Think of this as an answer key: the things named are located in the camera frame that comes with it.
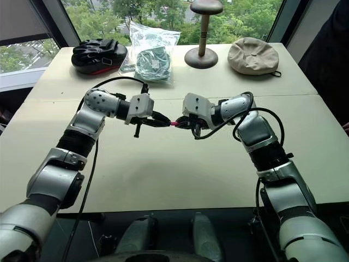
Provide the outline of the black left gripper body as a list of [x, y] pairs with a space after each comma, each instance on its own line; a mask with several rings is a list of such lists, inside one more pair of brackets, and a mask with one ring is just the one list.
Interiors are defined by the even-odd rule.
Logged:
[[154, 118], [157, 114], [158, 114], [157, 112], [153, 111], [153, 113], [151, 115], [152, 119], [148, 119], [148, 117], [145, 117], [145, 118], [133, 117], [131, 119], [130, 123], [136, 126], [136, 130], [135, 130], [135, 134], [134, 134], [135, 138], [139, 137], [140, 129], [141, 129], [141, 126], [143, 124], [150, 126], [150, 127], [158, 127], [157, 126], [157, 119]]

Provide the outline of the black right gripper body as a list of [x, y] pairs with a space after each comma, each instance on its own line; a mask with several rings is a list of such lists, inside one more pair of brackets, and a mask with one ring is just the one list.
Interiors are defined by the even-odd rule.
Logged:
[[193, 130], [207, 130], [210, 129], [209, 125], [204, 119], [199, 118], [197, 115], [190, 114], [188, 118], [189, 129]]

